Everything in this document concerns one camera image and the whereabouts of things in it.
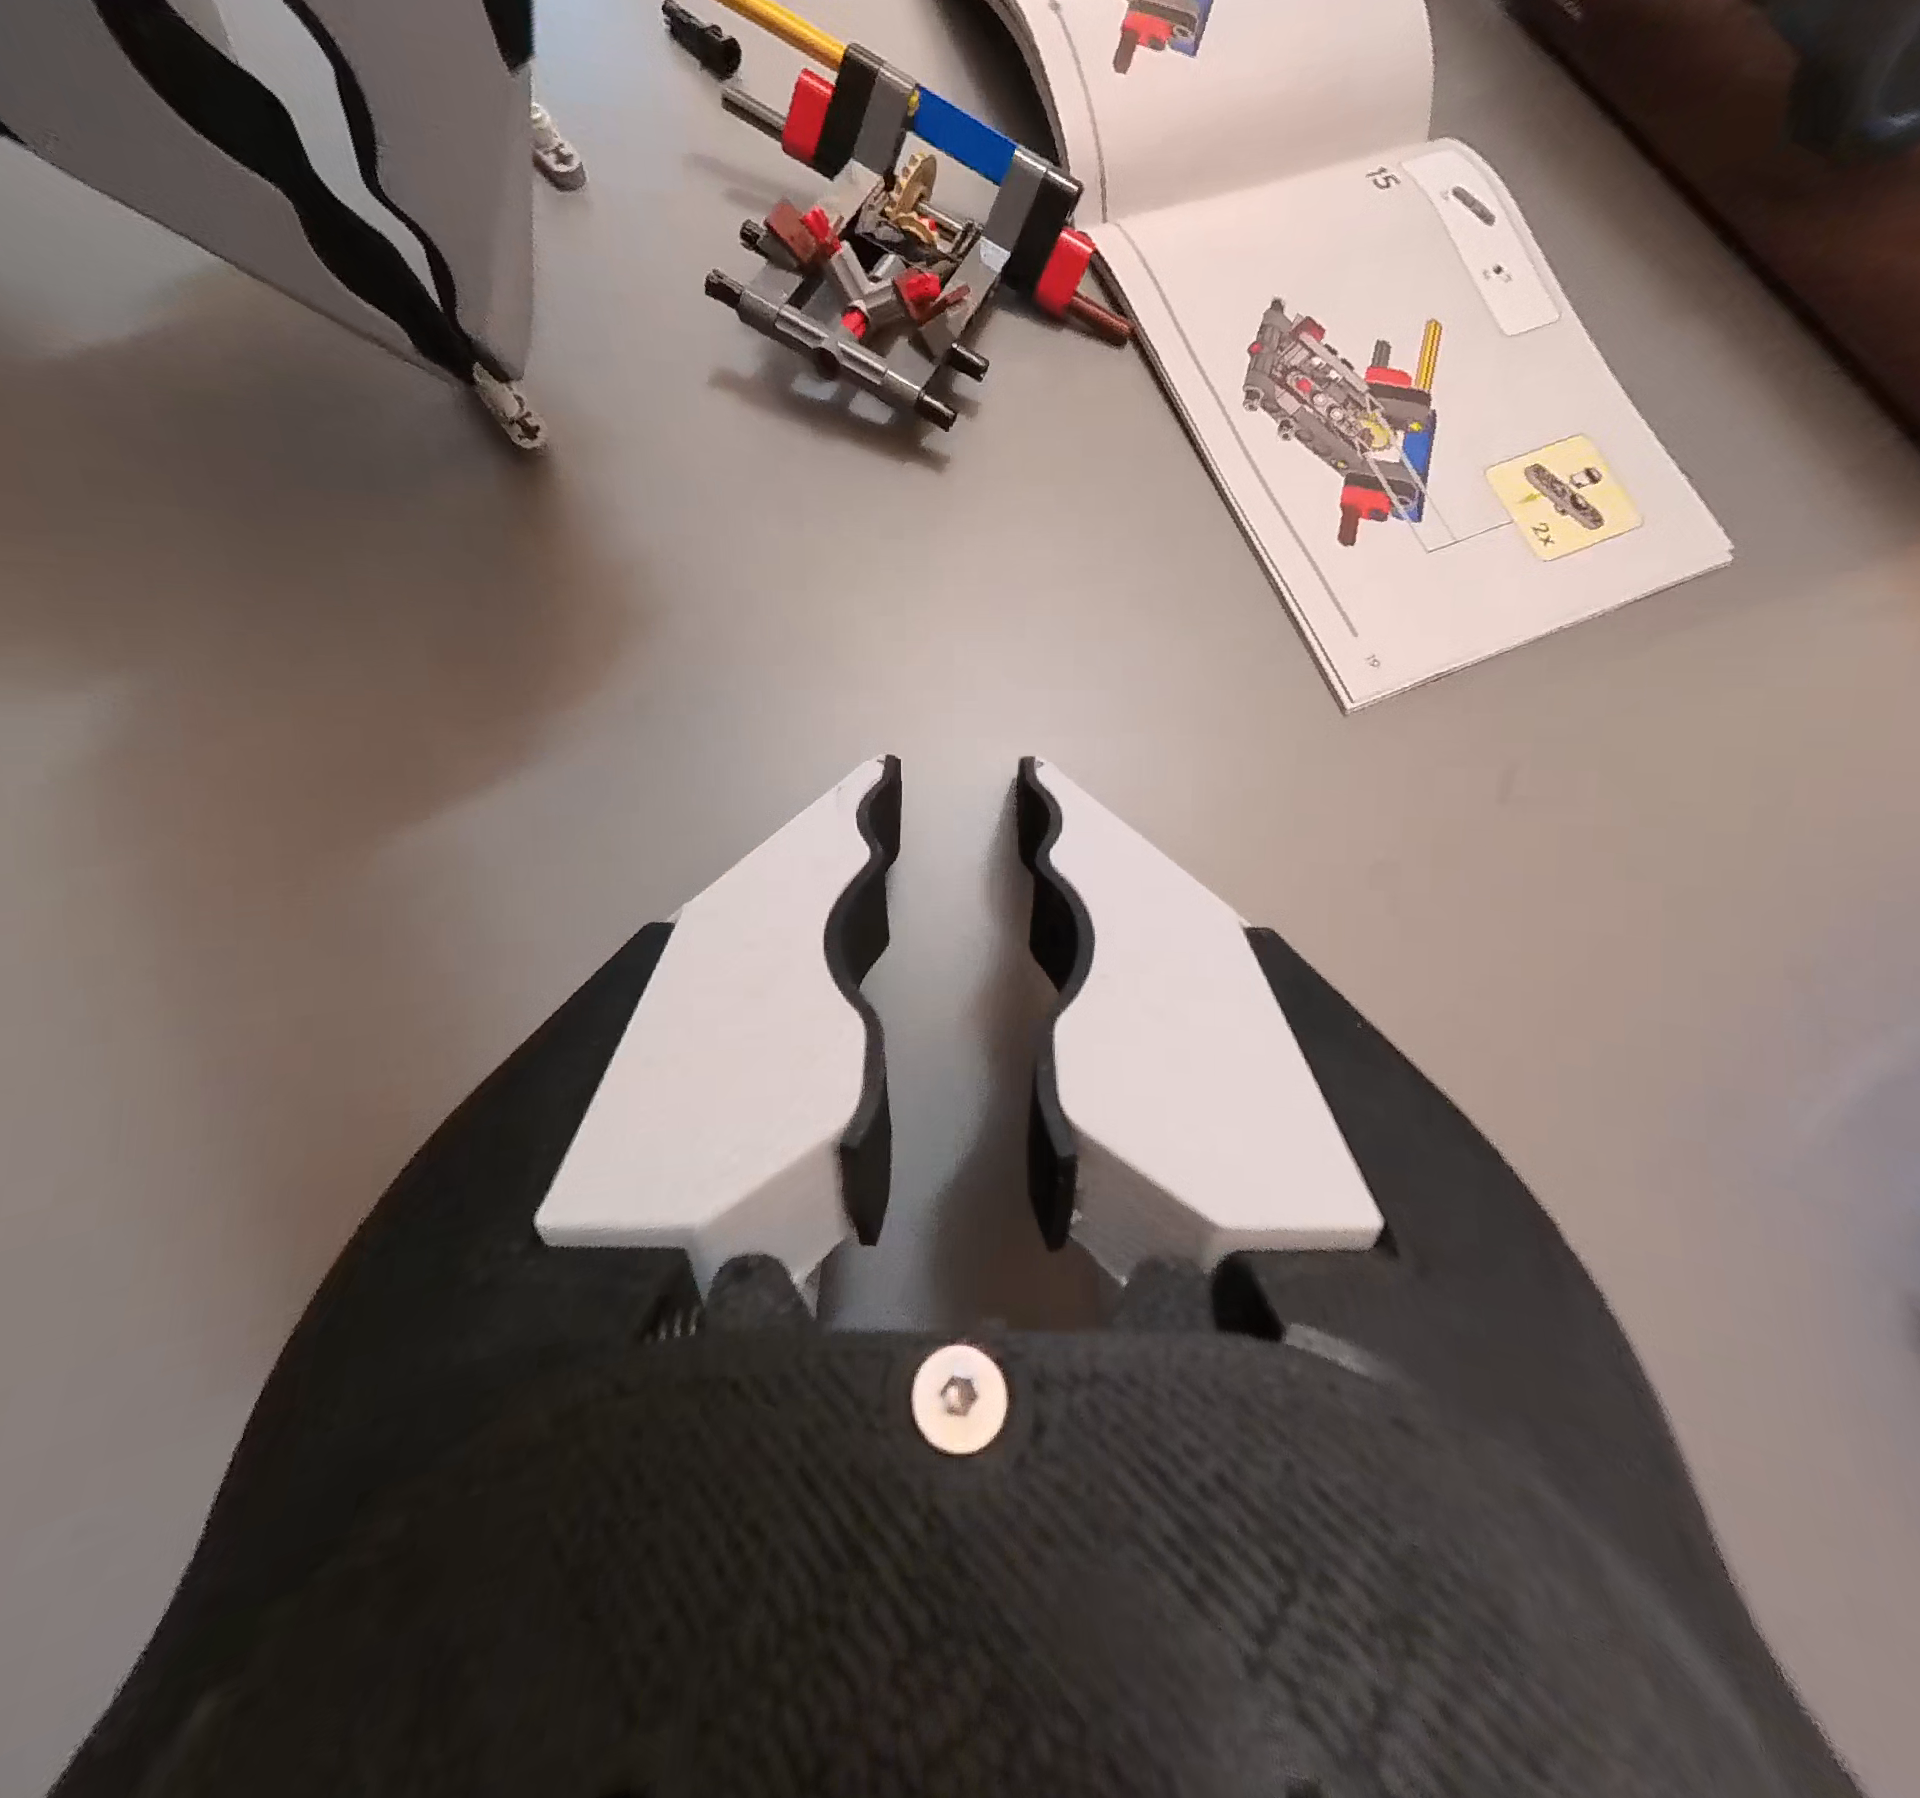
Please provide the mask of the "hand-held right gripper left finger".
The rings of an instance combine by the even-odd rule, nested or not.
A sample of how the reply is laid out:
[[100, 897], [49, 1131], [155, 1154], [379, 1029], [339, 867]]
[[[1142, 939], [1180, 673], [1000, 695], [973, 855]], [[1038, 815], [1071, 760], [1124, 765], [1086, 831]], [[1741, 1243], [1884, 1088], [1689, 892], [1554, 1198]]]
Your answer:
[[646, 938], [658, 956], [533, 1224], [553, 1250], [680, 1253], [700, 1293], [778, 1265], [804, 1306], [892, 1192], [882, 1027], [898, 754], [858, 764]]

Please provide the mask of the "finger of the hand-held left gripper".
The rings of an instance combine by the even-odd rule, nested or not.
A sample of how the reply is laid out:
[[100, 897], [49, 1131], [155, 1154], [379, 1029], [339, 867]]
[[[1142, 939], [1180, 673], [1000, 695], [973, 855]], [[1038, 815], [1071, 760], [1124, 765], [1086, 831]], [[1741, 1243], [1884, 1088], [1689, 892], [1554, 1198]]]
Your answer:
[[283, 0], [328, 58], [371, 194], [420, 240], [447, 317], [521, 377], [531, 343], [531, 60], [481, 0]]
[[320, 175], [292, 115], [171, 0], [2, 0], [3, 135], [424, 370], [471, 343]]

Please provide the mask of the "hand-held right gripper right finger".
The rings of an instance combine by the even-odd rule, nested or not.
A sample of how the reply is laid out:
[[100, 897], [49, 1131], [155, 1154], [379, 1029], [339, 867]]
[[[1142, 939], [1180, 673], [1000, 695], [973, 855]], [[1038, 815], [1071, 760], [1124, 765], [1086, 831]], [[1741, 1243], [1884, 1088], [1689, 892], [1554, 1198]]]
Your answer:
[[1378, 1198], [1239, 910], [1042, 757], [1018, 764], [1018, 852], [1051, 995], [1027, 1110], [1042, 1246], [1113, 1282], [1374, 1250]]

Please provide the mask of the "lego chassis assembly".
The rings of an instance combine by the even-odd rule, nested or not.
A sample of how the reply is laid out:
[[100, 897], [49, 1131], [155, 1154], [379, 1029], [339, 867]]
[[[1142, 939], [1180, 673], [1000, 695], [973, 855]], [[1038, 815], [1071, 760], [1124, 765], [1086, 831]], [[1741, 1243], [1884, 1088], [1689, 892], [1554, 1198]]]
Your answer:
[[823, 184], [741, 223], [751, 276], [705, 276], [737, 325], [944, 432], [958, 417], [944, 379], [987, 377], [974, 326], [1001, 295], [1108, 345], [1134, 339], [1089, 292], [1096, 255], [1074, 223], [1077, 180], [778, 0], [710, 3], [805, 58], [784, 108], [734, 81], [721, 108]]

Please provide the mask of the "dark toy set box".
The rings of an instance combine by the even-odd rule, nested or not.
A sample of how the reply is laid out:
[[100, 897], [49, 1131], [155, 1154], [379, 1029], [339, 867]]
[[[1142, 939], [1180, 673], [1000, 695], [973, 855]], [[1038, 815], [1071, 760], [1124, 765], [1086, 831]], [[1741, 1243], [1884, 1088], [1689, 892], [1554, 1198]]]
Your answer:
[[1907, 436], [1917, 0], [1504, 0]]

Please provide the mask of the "open instruction booklet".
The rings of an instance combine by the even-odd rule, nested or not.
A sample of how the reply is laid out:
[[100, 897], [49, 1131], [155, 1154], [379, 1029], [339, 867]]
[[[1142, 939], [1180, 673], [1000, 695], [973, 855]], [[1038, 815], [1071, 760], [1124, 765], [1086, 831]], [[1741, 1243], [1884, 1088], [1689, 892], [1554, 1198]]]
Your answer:
[[1344, 710], [1732, 561], [1517, 198], [1431, 129], [1427, 0], [987, 3]]

